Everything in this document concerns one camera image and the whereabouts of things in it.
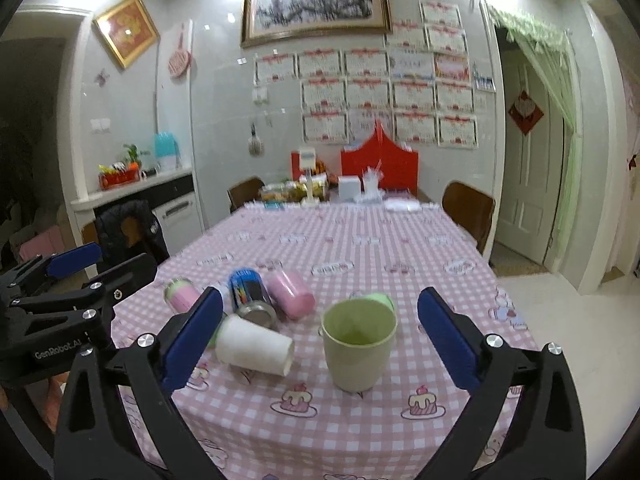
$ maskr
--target framed painting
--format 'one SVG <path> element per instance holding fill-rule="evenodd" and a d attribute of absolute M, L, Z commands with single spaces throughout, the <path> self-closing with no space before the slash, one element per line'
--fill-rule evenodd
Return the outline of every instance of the framed painting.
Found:
<path fill-rule="evenodd" d="M 388 0 L 244 0 L 240 46 L 305 36 L 388 32 Z"/>
<path fill-rule="evenodd" d="M 122 68 L 128 68 L 160 37 L 142 0 L 124 0 L 94 23 Z"/>

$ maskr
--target kitchen counter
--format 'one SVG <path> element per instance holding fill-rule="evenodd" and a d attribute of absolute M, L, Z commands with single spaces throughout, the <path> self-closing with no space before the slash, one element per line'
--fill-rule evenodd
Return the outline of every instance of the kitchen counter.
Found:
<path fill-rule="evenodd" d="M 164 184 L 165 182 L 170 182 L 171 180 L 175 180 L 176 178 L 187 176 L 192 173 L 192 168 L 181 168 L 180 170 L 165 171 L 156 174 L 156 176 L 150 176 L 145 180 L 134 182 L 133 184 L 127 184 L 126 186 L 108 189 L 107 191 L 96 191 L 95 193 L 89 194 L 85 198 L 73 200 L 71 202 L 71 207 L 74 211 L 93 210 L 94 208 L 100 207 L 104 204 L 108 204 L 109 202 L 114 202 L 115 200 L 118 200 L 124 196 L 134 194 L 136 192 L 142 191 L 143 189 L 148 189 L 153 186 L 158 186 L 159 184 Z"/>

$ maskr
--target pink checkered tablecloth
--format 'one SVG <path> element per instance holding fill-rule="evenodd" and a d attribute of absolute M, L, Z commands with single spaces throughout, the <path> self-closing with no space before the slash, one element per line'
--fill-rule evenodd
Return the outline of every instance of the pink checkered tablecloth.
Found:
<path fill-rule="evenodd" d="M 163 285 L 176 276 L 201 288 L 216 286 L 230 312 L 226 279 L 244 266 L 263 276 L 273 269 L 298 270 L 318 308 L 314 316 L 280 326 L 296 344 L 286 378 L 232 369 L 206 351 L 188 386 L 174 393 L 184 420 L 230 480 L 413 479 L 468 399 L 419 327 L 416 302 L 429 285 L 483 333 L 536 348 L 475 242 L 434 204 L 415 213 L 354 205 L 243 208 L 165 262 L 154 283 L 116 307 L 116 344 L 127 346 L 141 333 L 159 332 L 172 315 Z M 376 386 L 347 394 L 329 376 L 320 316 L 339 300 L 370 292 L 394 300 L 398 334 Z M 123 388 L 123 394 L 146 458 L 161 464 L 130 390 Z M 515 389 L 508 395 L 481 463 L 496 455 L 517 395 Z M 295 412 L 289 411 L 293 399 Z M 434 400 L 430 410 L 420 409 L 424 399 Z"/>

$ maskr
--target door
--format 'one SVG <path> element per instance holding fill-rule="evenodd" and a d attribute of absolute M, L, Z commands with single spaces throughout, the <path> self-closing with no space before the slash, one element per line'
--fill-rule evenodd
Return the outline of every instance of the door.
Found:
<path fill-rule="evenodd" d="M 160 222 L 166 248 L 171 256 L 175 256 L 202 234 L 195 193 L 161 205 L 154 209 L 154 215 Z"/>
<path fill-rule="evenodd" d="M 562 176 L 563 120 L 542 81 L 519 50 L 503 52 L 506 108 L 525 90 L 544 112 L 525 136 L 507 116 L 497 242 L 538 264 L 545 259 Z"/>

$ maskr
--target pink cup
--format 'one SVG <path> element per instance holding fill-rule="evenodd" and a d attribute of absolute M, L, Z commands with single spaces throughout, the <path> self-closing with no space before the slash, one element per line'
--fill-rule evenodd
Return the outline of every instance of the pink cup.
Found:
<path fill-rule="evenodd" d="M 265 280 L 267 292 L 289 319 L 313 312 L 316 298 L 302 275 L 295 270 L 277 270 Z"/>

